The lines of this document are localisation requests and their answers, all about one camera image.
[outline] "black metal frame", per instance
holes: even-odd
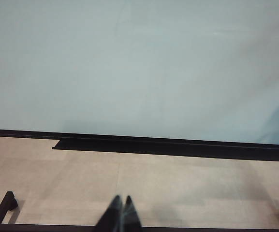
[[[0,130],[2,137],[60,140],[53,149],[279,161],[279,145],[116,135]]]
[[[13,192],[7,192],[0,204],[0,232],[92,232],[95,226],[1,224],[7,210],[17,207]],[[279,232],[279,229],[215,229],[142,227],[143,232]]]

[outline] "black baseboard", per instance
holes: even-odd
[[[104,151],[234,160],[279,161],[279,148],[197,145],[97,139],[61,139],[52,149]]]

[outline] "floor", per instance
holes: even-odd
[[[52,150],[0,137],[4,223],[94,225],[129,194],[145,226],[279,228],[279,162]]]

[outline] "light blue wall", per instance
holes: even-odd
[[[279,0],[0,0],[0,129],[279,144]]]

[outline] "metal bar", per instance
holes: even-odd
[[[92,232],[94,226],[0,224],[0,232]],[[279,232],[278,229],[143,227],[143,232]]]
[[[13,192],[8,191],[2,202],[0,203],[0,224],[3,222],[4,217],[8,210],[13,210],[18,206],[17,201],[15,200],[15,196]]]

